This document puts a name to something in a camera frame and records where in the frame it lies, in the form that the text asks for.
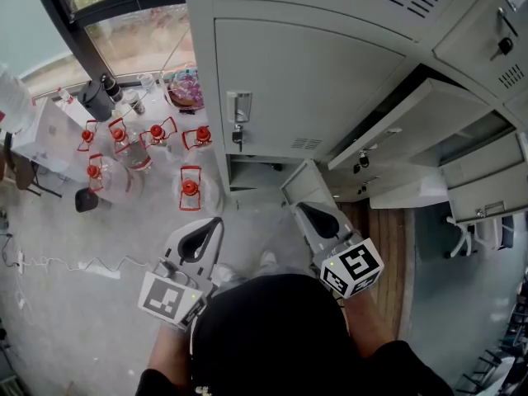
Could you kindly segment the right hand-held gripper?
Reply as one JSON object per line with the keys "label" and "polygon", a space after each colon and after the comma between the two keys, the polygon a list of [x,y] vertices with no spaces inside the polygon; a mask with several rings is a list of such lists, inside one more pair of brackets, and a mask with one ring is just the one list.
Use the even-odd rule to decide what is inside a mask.
{"label": "right hand-held gripper", "polygon": [[300,202],[293,214],[313,253],[320,280],[342,298],[369,288],[380,278],[384,262],[375,245],[361,237],[338,208]]}

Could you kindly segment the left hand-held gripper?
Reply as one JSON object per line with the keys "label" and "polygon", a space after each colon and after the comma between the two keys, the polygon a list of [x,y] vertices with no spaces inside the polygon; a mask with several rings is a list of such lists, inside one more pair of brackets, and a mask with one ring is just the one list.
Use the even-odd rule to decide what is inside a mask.
{"label": "left hand-held gripper", "polygon": [[154,270],[145,273],[138,308],[188,329],[217,289],[211,275],[223,237],[220,217],[199,219],[174,231]]}

